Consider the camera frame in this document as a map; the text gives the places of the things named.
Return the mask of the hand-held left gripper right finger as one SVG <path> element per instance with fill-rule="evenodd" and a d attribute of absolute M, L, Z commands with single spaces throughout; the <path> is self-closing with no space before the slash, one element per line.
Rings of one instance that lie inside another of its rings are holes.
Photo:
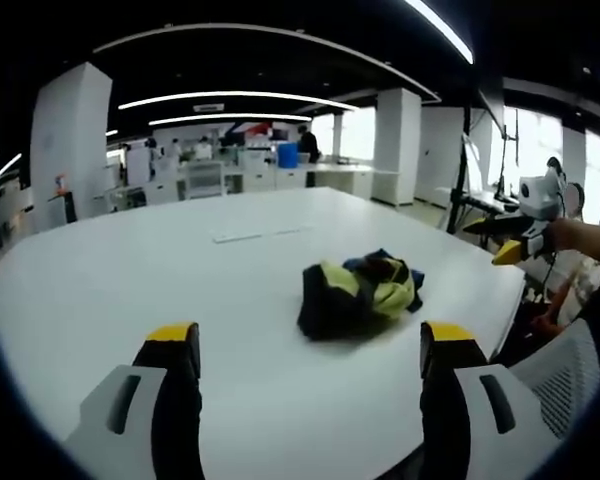
<path fill-rule="evenodd" d="M 558 448 L 539 398 L 463 327 L 422 323 L 420 372 L 421 478 L 528 479 Z"/>

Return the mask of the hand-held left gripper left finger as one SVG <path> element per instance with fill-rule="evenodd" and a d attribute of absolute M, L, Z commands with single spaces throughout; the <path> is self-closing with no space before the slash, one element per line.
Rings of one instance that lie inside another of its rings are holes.
<path fill-rule="evenodd" d="M 64 443 L 93 479 L 201 479 L 202 411 L 197 323 L 149 334 L 80 405 Z"/>

